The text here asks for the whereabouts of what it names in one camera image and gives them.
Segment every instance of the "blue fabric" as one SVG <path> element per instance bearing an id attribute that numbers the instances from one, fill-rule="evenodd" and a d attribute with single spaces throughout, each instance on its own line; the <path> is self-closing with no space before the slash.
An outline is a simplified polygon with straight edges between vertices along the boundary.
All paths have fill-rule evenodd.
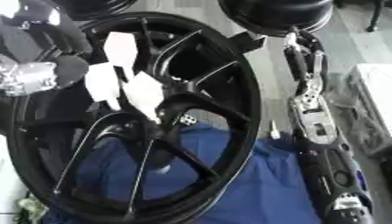
<path id="1" fill-rule="evenodd" d="M 183 145 L 212 165 L 228 141 L 228 133 L 198 123 L 182 131 Z M 89 156 L 78 172 L 77 185 L 99 195 L 124 200 L 130 194 L 135 163 L 118 141 L 106 143 Z M 147 199 L 175 193 L 197 178 L 175 159 L 166 174 L 150 171 L 145 184 Z M 44 224 L 81 224 L 51 210 Z M 199 224 L 319 224 L 307 196 L 291 141 L 259 140 L 241 174 L 229 185 L 219 202 L 195 223 Z"/>

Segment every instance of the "gray floor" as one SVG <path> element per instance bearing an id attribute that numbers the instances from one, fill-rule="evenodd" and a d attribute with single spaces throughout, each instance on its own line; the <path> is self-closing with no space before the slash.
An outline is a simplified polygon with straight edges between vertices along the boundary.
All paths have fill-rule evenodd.
<path id="1" fill-rule="evenodd" d="M 372 9 L 372 4 L 350 4 L 343 10 L 336 10 L 331 22 L 317 32 L 330 57 L 331 73 L 347 74 L 356 64 L 363 62 L 392 63 L 392 10 L 383 12 L 378 32 L 366 33 L 364 28 L 368 25 Z M 225 17 L 216 0 L 143 0 L 130 10 L 184 15 L 207 23 L 227 36 L 243 31 Z M 266 47 L 247 55 L 262 90 L 261 130 L 267 129 L 271 119 L 276 120 L 280 130 L 290 129 L 285 104 L 295 85 L 286 66 L 282 46 L 280 38 L 270 38 Z M 392 200 L 377 165 L 360 152 L 357 158 L 367 174 L 374 197 L 376 223 L 392 223 Z"/>

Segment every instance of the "wheel spoke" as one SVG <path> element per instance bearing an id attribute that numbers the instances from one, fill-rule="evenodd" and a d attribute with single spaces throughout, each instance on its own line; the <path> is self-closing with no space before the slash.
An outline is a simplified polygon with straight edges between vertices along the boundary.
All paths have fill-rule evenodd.
<path id="1" fill-rule="evenodd" d="M 115 113 L 106 115 L 95 122 L 92 127 L 85 132 L 83 138 L 79 141 L 72 158 L 66 165 L 64 171 L 61 173 L 61 176 L 53 189 L 53 193 L 60 194 L 63 190 L 66 189 L 67 186 L 72 183 L 75 173 L 83 159 L 94 148 L 95 144 L 100 140 L 100 138 L 106 137 L 110 134 L 110 132 L 108 132 L 108 127 L 125 124 L 132 120 L 132 118 L 133 116 L 127 113 Z"/>
<path id="2" fill-rule="evenodd" d="M 137 50 L 139 53 L 134 65 L 137 72 L 148 69 L 153 53 L 156 51 L 148 28 L 148 21 L 143 17 L 139 20 L 141 25 L 140 37 L 137 39 Z"/>
<path id="3" fill-rule="evenodd" d="M 155 140 L 150 140 L 147 143 L 142 163 L 137 167 L 134 185 L 129 197 L 128 211 L 124 217 L 125 220 L 132 220 L 135 217 L 135 204 L 143 200 L 143 183 L 146 177 L 145 169 L 154 143 Z"/>
<path id="4" fill-rule="evenodd" d="M 176 56 L 178 53 L 180 53 L 187 47 L 196 46 L 197 43 L 199 43 L 197 40 L 200 37 L 201 33 L 202 30 L 192 32 L 188 35 L 176 39 L 169 45 L 166 45 L 164 48 L 162 48 L 152 69 L 153 75 L 155 77 L 158 77 L 160 74 L 163 74 L 170 60 L 174 56 Z"/>
<path id="5" fill-rule="evenodd" d="M 202 178 L 216 178 L 219 175 L 212 169 L 208 168 L 196 155 L 191 153 L 177 143 L 173 143 L 168 139 L 157 142 L 160 144 L 162 150 L 168 151 L 174 156 L 180 158 L 188 165 L 190 165 Z"/>
<path id="6" fill-rule="evenodd" d="M 145 18 L 140 18 L 140 23 L 142 25 L 142 38 L 141 41 L 143 41 L 143 48 L 148 49 L 151 51 L 152 48 L 154 48 L 154 44 L 152 43 L 152 38 L 150 35 L 150 31 L 148 28 L 148 21 Z"/>
<path id="7" fill-rule="evenodd" d="M 198 88 L 202 88 L 202 86 L 206 85 L 209 81 L 213 80 L 214 78 L 223 76 L 227 74 L 229 71 L 232 71 L 232 69 L 237 67 L 237 65 L 238 65 L 237 61 L 226 63 L 225 65 L 219 66 L 209 71 L 208 73 L 201 75 L 200 77 L 190 80 L 188 83 Z"/>
<path id="8" fill-rule="evenodd" d="M 35 121 L 23 121 L 18 125 L 25 130 L 48 130 L 56 128 L 86 128 L 86 122 L 77 118 L 43 118 Z"/>
<path id="9" fill-rule="evenodd" d="M 164 111 L 162 120 L 166 125 L 173 125 L 190 109 L 203 109 L 215 113 L 216 115 L 223 116 L 228 121 L 234 123 L 250 122 L 250 118 L 244 114 L 222 105 L 213 98 L 200 93 L 187 92 L 176 94 L 163 101 L 158 107 L 158 111 Z"/>

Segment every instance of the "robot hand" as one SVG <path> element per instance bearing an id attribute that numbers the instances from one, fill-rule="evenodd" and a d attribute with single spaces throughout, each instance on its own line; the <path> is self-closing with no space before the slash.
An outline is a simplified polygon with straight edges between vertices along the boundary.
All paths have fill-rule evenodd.
<path id="1" fill-rule="evenodd" d="M 298 162 L 313 206 L 323 223 L 374 223 L 372 200 L 353 146 L 324 99 L 327 59 L 319 40 L 292 29 L 284 54 L 298 81 L 289 100 Z"/>
<path id="2" fill-rule="evenodd" d="M 76 56 L 61 56 L 54 62 L 18 64 L 0 54 L 0 90 L 7 96 L 67 88 L 82 79 L 87 72 L 87 62 Z"/>

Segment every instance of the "white block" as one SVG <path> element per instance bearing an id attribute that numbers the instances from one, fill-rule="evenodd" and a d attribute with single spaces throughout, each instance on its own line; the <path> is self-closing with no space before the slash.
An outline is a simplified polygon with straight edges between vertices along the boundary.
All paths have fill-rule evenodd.
<path id="1" fill-rule="evenodd" d="M 85 76 L 85 86 L 95 102 L 106 101 L 113 110 L 121 109 L 117 101 L 120 96 L 120 84 L 110 63 L 90 66 Z"/>
<path id="2" fill-rule="evenodd" d="M 159 122 L 156 108 L 164 100 L 162 87 L 162 83 L 144 72 L 122 84 L 129 103 L 156 122 Z"/>
<path id="3" fill-rule="evenodd" d="M 108 61 L 124 69 L 128 79 L 134 76 L 133 66 L 137 59 L 137 41 L 132 33 L 112 31 L 103 47 Z"/>

